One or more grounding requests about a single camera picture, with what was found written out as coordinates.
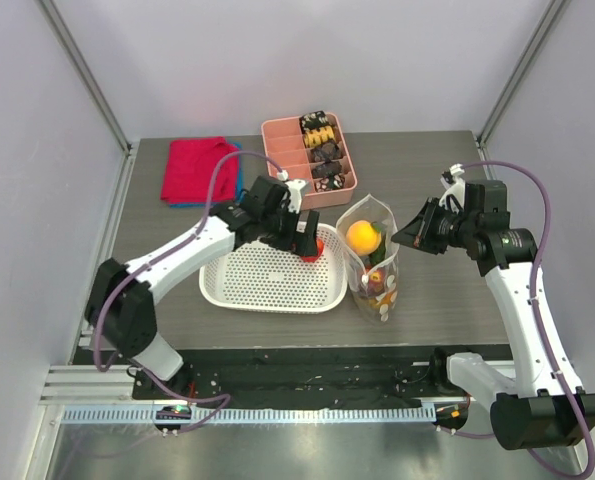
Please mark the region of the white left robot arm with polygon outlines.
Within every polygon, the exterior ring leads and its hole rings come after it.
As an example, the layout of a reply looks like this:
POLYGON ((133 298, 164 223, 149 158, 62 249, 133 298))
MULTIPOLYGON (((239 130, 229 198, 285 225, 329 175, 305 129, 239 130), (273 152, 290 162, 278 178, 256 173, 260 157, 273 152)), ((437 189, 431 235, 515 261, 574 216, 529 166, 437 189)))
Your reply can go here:
POLYGON ((241 246, 260 241, 299 257, 313 257, 319 214, 299 223, 311 185, 303 179, 258 177, 238 201, 215 204, 197 225, 159 249, 127 263, 111 258, 96 272, 85 309, 94 340, 108 341, 123 357, 155 376, 167 398, 190 385, 181 355, 159 333, 156 305, 201 267, 241 246))

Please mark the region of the clear polka dot zip bag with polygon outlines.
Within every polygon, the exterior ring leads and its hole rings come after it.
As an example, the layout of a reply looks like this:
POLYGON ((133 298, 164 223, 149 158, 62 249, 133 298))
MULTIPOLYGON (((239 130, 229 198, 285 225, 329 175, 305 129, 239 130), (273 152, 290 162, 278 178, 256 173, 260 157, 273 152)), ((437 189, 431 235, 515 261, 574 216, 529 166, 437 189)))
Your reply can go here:
POLYGON ((364 318, 385 324, 398 296, 397 231, 390 207, 371 194, 352 205, 337 221, 343 241, 348 288, 364 318))

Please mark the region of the dark red apple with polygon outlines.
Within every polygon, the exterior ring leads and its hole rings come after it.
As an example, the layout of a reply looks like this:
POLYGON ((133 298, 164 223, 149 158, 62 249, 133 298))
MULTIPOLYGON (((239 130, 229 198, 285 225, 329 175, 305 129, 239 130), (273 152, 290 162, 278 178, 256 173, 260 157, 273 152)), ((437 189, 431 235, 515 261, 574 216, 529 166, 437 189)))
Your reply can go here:
POLYGON ((366 292, 369 296, 376 296, 386 288, 387 275, 380 270, 375 270, 367 275, 366 292))

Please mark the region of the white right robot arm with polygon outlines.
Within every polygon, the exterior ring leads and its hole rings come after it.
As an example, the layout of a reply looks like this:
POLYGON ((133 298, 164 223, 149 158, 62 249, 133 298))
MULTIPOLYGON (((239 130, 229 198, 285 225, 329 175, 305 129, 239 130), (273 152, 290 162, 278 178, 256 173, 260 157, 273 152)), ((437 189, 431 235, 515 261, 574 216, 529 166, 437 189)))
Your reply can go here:
POLYGON ((442 395, 458 388, 471 394, 507 450, 574 446, 595 426, 595 393, 585 391, 566 358, 534 237, 511 227, 510 218, 503 182, 459 180, 393 235, 399 245, 434 255, 464 249, 497 303, 511 348, 512 378, 478 354, 457 353, 433 365, 428 380, 442 395))

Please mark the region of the yellow orange peach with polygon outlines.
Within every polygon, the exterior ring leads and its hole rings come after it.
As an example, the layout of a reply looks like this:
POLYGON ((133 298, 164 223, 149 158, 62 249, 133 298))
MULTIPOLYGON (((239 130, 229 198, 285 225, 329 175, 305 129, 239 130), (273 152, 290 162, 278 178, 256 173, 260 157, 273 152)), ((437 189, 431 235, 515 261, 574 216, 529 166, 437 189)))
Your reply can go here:
POLYGON ((354 222, 345 234, 347 245, 358 255, 373 253, 381 244, 381 233, 368 221, 354 222))

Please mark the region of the bright red apple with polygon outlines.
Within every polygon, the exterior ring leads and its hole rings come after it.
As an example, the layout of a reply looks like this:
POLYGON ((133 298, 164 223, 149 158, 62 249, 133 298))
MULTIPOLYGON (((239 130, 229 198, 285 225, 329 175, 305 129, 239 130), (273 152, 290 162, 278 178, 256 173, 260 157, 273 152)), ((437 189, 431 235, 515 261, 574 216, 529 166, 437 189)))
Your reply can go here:
POLYGON ((316 251, 315 255, 302 256, 301 260, 306 263, 316 262, 322 256, 324 248, 325 248, 324 242, 320 238, 316 239, 316 247, 317 247, 317 251, 316 251))

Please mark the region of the orange toy pineapple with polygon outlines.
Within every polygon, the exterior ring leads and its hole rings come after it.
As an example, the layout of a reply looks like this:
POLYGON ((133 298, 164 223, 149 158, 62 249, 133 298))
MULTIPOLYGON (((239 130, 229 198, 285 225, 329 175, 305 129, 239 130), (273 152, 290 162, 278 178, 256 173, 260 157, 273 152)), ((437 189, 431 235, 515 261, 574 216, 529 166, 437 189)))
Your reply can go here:
POLYGON ((370 255, 359 256, 363 267, 366 270, 365 274, 360 276, 360 285, 362 289, 359 292, 360 298, 365 300, 367 305, 384 316, 389 309, 392 308, 396 297, 393 296, 396 290, 397 281, 397 267, 393 262, 384 264, 386 260, 386 226, 381 222, 370 222, 382 236, 380 246, 370 255), (383 292, 376 296, 369 296, 366 292, 367 275, 375 270, 380 270, 387 275, 386 288, 383 292))

